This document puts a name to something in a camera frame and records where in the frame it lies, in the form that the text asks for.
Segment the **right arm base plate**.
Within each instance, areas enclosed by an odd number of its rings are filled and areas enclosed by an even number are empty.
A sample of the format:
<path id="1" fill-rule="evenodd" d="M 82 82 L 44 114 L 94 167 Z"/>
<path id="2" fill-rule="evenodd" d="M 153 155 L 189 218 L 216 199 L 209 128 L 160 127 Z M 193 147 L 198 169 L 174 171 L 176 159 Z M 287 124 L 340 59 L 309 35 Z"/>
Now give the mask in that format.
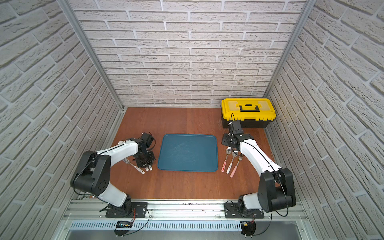
<path id="1" fill-rule="evenodd" d="M 227 201 L 224 203 L 224 213 L 226 219 L 263 219 L 265 217 L 261 209 L 246 209 L 242 204 Z"/>

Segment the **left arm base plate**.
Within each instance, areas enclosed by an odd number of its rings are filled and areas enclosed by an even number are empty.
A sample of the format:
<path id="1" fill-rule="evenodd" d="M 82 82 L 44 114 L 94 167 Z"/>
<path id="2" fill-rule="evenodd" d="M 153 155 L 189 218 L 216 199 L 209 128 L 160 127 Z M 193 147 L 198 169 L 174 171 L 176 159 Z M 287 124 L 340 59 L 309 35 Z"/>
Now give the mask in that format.
<path id="1" fill-rule="evenodd" d="M 122 207 L 116 207 L 108 204 L 104 208 L 106 210 L 106 218 L 136 218 L 143 219 L 147 216 L 148 202 L 128 202 Z"/>

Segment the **pink handled spoon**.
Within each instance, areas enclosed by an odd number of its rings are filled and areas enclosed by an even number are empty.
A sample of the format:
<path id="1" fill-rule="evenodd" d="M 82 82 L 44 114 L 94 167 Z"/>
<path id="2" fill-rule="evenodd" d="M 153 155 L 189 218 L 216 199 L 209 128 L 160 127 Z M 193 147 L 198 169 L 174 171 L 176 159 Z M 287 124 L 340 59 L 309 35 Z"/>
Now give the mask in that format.
<path id="1" fill-rule="evenodd" d="M 224 163 L 222 165 L 222 168 L 221 168 L 221 172 L 223 173 L 226 169 L 226 165 L 227 165 L 227 160 L 228 160 L 228 157 L 232 154 L 232 149 L 231 147 L 227 147 L 226 149 L 226 158 L 224 160 Z"/>
<path id="2" fill-rule="evenodd" d="M 229 166 L 228 166 L 228 169 L 227 169 L 227 171 L 226 171 L 226 173 L 227 174 L 229 174 L 230 173 L 230 171 L 231 171 L 231 168 L 232 168 L 232 166 L 233 166 L 233 162 L 234 162 L 234 159 L 235 159 L 235 157 L 238 155 L 238 151 L 233 151 L 232 152 L 232 160 L 231 160 L 231 162 L 230 162 L 230 164 L 229 164 Z"/>

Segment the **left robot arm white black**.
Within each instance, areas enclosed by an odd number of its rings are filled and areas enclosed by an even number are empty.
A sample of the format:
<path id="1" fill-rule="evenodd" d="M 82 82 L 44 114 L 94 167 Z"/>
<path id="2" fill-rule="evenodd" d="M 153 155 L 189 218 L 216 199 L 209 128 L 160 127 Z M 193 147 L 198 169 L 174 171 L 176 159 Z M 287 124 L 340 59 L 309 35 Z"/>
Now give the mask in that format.
<path id="1" fill-rule="evenodd" d="M 129 196 L 110 181 L 111 168 L 120 161 L 133 166 L 141 174 L 152 170 L 156 140 L 150 132 L 138 139 L 120 141 L 116 146 L 97 152 L 86 151 L 71 179 L 71 187 L 89 193 L 111 206 L 122 208 Z"/>

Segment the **white handled fork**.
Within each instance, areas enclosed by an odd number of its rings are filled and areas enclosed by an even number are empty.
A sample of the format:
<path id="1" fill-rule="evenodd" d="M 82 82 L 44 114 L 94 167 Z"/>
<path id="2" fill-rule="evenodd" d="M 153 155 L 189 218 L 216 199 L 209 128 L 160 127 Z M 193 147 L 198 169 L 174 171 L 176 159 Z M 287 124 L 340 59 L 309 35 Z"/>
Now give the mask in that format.
<path id="1" fill-rule="evenodd" d="M 125 162 L 126 164 L 128 164 L 128 165 L 130 165 L 130 166 L 132 166 L 132 167 L 134 167 L 138 172 L 140 172 L 141 174 L 145 174 L 145 172 L 142 170 L 142 169 L 140 169 L 139 167 L 137 167 L 136 165 L 134 165 L 133 163 L 131 163 L 131 161 L 130 160 L 128 160 L 127 158 L 124 158 L 123 159 L 123 162 Z"/>

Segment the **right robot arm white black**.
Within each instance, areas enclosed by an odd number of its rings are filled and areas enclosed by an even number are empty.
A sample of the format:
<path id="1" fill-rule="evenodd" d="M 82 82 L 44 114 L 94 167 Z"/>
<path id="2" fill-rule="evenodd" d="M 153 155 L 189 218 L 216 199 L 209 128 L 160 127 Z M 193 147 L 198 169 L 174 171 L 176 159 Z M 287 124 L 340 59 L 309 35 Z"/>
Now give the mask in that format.
<path id="1" fill-rule="evenodd" d="M 256 140 L 244 133 L 240 121 L 229 121 L 228 129 L 222 144 L 246 157 L 260 177 L 256 193 L 240 196 L 238 208 L 241 215 L 250 215 L 253 210 L 270 213 L 294 207 L 297 201 L 291 170 L 273 162 Z"/>

